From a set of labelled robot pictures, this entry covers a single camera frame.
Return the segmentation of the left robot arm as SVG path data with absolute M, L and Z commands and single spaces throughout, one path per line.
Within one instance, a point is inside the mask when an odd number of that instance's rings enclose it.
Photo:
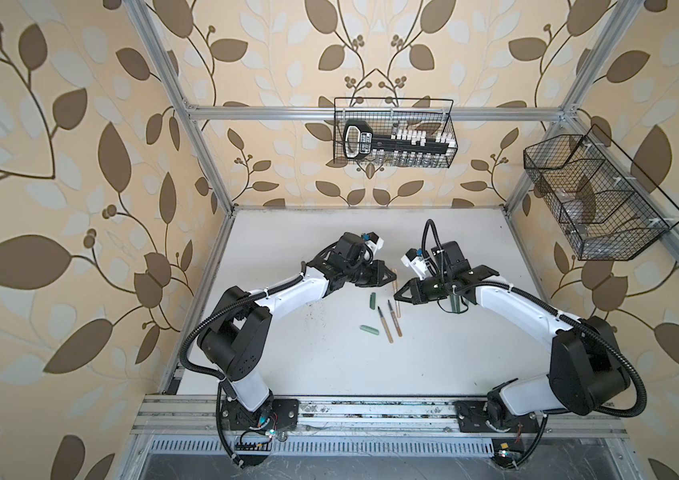
M 393 282 L 397 276 L 375 257 L 383 244 L 375 232 L 345 232 L 303 262 L 291 279 L 261 290 L 228 288 L 211 314 L 184 338 L 180 365 L 187 372 L 215 378 L 230 399 L 260 415 L 272 401 L 257 366 L 273 322 L 347 284 L 377 288 Z

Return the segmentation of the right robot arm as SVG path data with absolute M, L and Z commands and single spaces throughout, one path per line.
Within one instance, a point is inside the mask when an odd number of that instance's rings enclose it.
M 497 270 L 471 265 L 457 242 L 441 241 L 433 220 L 425 222 L 421 245 L 401 260 L 415 272 L 415 279 L 395 292 L 395 300 L 411 305 L 449 302 L 445 311 L 455 315 L 481 307 L 521 328 L 547 350 L 547 372 L 511 379 L 487 393 L 485 415 L 496 430 L 531 413 L 599 412 L 635 418 L 645 412 L 645 382 L 621 353 L 613 328 L 603 318 L 563 312 L 507 283 Z

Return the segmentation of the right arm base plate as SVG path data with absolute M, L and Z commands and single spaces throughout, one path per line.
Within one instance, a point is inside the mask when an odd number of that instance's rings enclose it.
M 531 434 L 539 432 L 533 414 L 515 416 L 489 400 L 459 400 L 453 403 L 461 433 Z

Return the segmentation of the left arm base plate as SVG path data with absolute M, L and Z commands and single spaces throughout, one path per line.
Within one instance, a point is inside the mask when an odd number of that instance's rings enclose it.
M 275 398 L 266 400 L 255 412 L 250 412 L 238 401 L 223 400 L 221 420 L 233 431 L 290 431 L 297 426 L 299 406 L 300 402 L 295 398 Z

